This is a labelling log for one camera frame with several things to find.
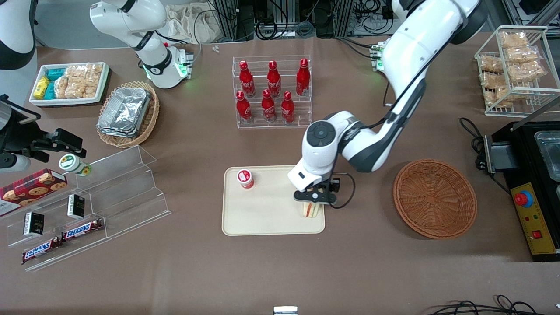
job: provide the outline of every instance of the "cookie box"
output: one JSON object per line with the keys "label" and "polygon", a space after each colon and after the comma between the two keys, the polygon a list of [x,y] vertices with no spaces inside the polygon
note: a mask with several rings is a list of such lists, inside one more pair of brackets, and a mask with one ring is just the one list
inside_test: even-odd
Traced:
{"label": "cookie box", "polygon": [[0,216],[41,199],[68,185],[66,177],[50,169],[40,170],[0,189]]}

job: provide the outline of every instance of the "brown tablecloth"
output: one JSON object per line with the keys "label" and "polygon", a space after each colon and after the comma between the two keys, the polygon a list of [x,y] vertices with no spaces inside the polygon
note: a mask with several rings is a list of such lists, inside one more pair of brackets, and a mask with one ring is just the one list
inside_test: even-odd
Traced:
{"label": "brown tablecloth", "polygon": [[[435,60],[426,94],[381,169],[356,173],[339,159],[337,169],[356,177],[356,196],[342,210],[327,210],[325,230],[312,235],[227,237],[221,230],[224,171],[295,164],[304,132],[237,129],[232,57],[310,54],[314,120],[345,109],[365,123],[377,121],[388,110],[381,106],[386,80],[336,40],[220,44],[219,54],[205,46],[191,80],[156,89],[160,116],[143,144],[158,159],[151,167],[173,213],[38,272],[25,272],[21,252],[4,243],[0,312],[270,314],[275,305],[297,305],[301,314],[422,314],[451,300],[492,304],[493,294],[557,312],[559,264],[529,262],[511,197],[474,167],[471,136],[458,122],[465,116],[493,133],[510,121],[482,111],[473,55],[488,36],[449,46]],[[114,71],[110,90],[147,81],[132,49],[39,49],[40,64],[96,61]],[[96,133],[99,109],[39,110],[39,124],[83,137],[91,162],[119,151]],[[45,166],[57,169],[61,155],[51,154],[46,165],[34,161],[25,174],[2,174],[0,184]],[[397,172],[422,158],[458,168],[477,194],[476,222],[457,239],[424,239],[395,210]]]}

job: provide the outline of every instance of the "red emergency stop button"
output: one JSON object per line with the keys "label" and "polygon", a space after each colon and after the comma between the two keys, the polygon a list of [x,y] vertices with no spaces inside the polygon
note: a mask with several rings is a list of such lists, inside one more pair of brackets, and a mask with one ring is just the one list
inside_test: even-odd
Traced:
{"label": "red emergency stop button", "polygon": [[528,191],[521,191],[514,195],[516,205],[528,208],[533,205],[533,196]]}

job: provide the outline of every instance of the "wicker basket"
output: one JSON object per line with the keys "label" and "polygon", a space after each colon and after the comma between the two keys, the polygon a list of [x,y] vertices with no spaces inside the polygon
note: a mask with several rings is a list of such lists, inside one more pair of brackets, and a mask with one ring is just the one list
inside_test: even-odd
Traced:
{"label": "wicker basket", "polygon": [[437,160],[403,167],[395,179],[393,200],[403,220],[432,239],[462,235],[477,216],[473,187],[461,172]]}
{"label": "wicker basket", "polygon": [[[144,120],[142,121],[140,134],[136,138],[109,136],[97,130],[99,137],[101,137],[101,140],[103,140],[104,143],[114,145],[120,148],[127,148],[135,145],[139,145],[140,143],[143,143],[146,139],[148,139],[148,136],[150,136],[150,133],[152,133],[153,128],[156,125],[157,115],[160,113],[160,102],[157,99],[156,92],[153,90],[153,88],[144,82],[134,81],[134,82],[125,83],[119,87],[132,87],[132,88],[141,87],[151,93],[150,103],[148,104],[146,115],[144,116]],[[103,103],[103,107],[101,108],[101,112],[99,113],[99,116],[103,114],[103,111],[105,110],[105,107],[107,107],[107,103],[109,102],[109,99],[111,98],[113,93],[115,93],[115,91],[116,89],[113,90],[113,92],[111,92],[111,94],[105,99],[105,102]]]}

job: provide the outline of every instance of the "coca-cola bottle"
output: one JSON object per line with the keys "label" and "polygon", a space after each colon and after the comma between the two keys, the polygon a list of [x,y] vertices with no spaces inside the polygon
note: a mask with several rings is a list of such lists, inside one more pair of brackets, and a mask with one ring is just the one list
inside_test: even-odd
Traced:
{"label": "coca-cola bottle", "polygon": [[282,121],[289,124],[293,123],[294,104],[292,94],[289,91],[284,92],[284,100],[282,101]]}
{"label": "coca-cola bottle", "polygon": [[263,90],[263,101],[260,103],[263,107],[264,120],[269,123],[276,121],[276,113],[274,112],[274,100],[271,97],[270,90]]}
{"label": "coca-cola bottle", "polygon": [[278,73],[278,69],[276,69],[276,61],[271,60],[268,62],[268,89],[272,94],[273,98],[277,98],[280,96],[280,73]]}
{"label": "coca-cola bottle", "polygon": [[247,61],[241,60],[239,62],[239,81],[241,81],[241,88],[248,98],[255,96],[255,81],[253,80],[253,74],[249,71],[247,66]]}
{"label": "coca-cola bottle", "polygon": [[253,122],[253,115],[251,115],[251,108],[249,101],[245,99],[245,94],[238,91],[235,95],[237,98],[237,112],[239,113],[239,120],[242,124],[249,124]]}
{"label": "coca-cola bottle", "polygon": [[309,60],[303,58],[300,60],[300,68],[297,70],[296,75],[296,94],[299,96],[309,96],[309,81],[311,79],[311,74],[309,69]]}

